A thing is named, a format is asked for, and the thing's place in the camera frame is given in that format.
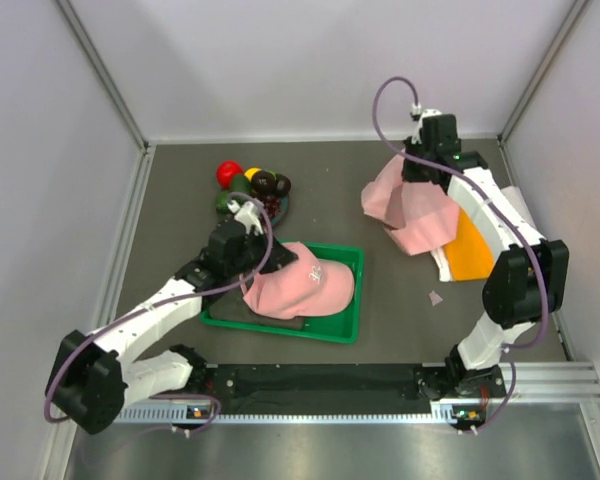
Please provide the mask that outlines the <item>dark red grape bunch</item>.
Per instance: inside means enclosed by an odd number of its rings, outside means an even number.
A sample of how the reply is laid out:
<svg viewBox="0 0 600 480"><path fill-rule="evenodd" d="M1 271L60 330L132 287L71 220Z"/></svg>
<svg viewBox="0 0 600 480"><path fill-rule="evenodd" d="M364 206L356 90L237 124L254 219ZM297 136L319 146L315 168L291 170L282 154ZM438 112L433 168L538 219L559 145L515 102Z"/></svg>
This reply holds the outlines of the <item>dark red grape bunch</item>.
<svg viewBox="0 0 600 480"><path fill-rule="evenodd" d="M270 218L276 217L281 212L281 199L275 195L263 197L262 203Z"/></svg>

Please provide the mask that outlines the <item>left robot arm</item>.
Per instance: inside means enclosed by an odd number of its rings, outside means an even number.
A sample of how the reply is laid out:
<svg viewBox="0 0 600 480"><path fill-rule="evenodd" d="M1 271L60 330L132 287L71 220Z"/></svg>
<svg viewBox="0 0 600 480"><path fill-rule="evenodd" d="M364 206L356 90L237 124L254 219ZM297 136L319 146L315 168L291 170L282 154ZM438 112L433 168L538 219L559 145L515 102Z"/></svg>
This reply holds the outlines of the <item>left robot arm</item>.
<svg viewBox="0 0 600 480"><path fill-rule="evenodd" d="M206 364L194 349L177 345L148 360L141 354L225 293L297 258L268 231L235 220L218 224L200 253L148 300L98 330L63 338L45 389L45 420L71 420L94 435L156 395L200 394Z"/></svg>

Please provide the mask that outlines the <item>pink plastic bag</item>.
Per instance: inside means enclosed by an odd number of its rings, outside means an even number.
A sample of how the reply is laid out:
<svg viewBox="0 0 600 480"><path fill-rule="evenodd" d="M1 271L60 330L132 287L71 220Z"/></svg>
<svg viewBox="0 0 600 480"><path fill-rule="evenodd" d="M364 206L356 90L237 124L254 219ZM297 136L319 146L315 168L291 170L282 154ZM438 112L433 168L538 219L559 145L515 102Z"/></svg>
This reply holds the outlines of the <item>pink plastic bag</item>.
<svg viewBox="0 0 600 480"><path fill-rule="evenodd" d="M406 254L427 253L457 235L459 206L431 182L406 182L403 157L394 156L361 192L366 216L378 220Z"/></svg>

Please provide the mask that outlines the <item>red tomato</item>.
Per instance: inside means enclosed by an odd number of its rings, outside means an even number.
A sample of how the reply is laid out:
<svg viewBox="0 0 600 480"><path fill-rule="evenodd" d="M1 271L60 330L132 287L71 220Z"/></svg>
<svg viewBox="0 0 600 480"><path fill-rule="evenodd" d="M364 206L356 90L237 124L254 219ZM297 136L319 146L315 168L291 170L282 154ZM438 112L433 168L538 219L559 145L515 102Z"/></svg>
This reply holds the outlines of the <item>red tomato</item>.
<svg viewBox="0 0 600 480"><path fill-rule="evenodd" d="M216 180L221 188L228 189L233 177L242 173L243 169L237 162L224 161L216 169Z"/></svg>

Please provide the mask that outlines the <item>dark brown fruit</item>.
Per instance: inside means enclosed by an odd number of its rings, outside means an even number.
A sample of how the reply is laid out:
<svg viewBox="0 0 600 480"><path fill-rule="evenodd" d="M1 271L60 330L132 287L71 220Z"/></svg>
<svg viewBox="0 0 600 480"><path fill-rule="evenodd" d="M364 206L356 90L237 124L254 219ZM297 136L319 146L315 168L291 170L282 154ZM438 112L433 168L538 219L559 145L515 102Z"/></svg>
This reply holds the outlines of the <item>dark brown fruit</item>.
<svg viewBox="0 0 600 480"><path fill-rule="evenodd" d="M272 195L275 193L277 180L274 174L266 170L258 170L251 177L251 186L259 195Z"/></svg>

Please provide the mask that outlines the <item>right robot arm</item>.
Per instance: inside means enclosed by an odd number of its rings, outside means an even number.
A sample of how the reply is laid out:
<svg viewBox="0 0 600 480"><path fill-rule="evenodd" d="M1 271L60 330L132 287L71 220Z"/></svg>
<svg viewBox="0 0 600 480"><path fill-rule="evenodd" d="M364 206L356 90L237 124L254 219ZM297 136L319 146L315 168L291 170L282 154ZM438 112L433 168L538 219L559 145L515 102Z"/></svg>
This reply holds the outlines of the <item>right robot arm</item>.
<svg viewBox="0 0 600 480"><path fill-rule="evenodd" d="M569 250L524 220L479 153L462 150L454 115L424 110L414 118L416 130L404 142L403 179L439 186L468 216L493 258L482 290L483 314L452 348L443 371L422 368L418 385L432 400L476 395L494 382L504 351L521 334L534 325L545 334L563 302Z"/></svg>

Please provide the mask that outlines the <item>green avocado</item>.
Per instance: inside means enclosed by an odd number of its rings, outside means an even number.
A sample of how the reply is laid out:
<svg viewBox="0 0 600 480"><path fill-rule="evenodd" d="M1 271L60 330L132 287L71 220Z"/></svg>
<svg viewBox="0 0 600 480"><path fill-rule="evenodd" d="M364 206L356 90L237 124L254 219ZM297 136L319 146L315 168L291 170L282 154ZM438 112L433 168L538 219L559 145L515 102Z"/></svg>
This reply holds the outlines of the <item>green avocado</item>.
<svg viewBox="0 0 600 480"><path fill-rule="evenodd" d="M251 182L244 174L236 174L231 178L229 190L231 192L239 192L246 195L251 195Z"/></svg>

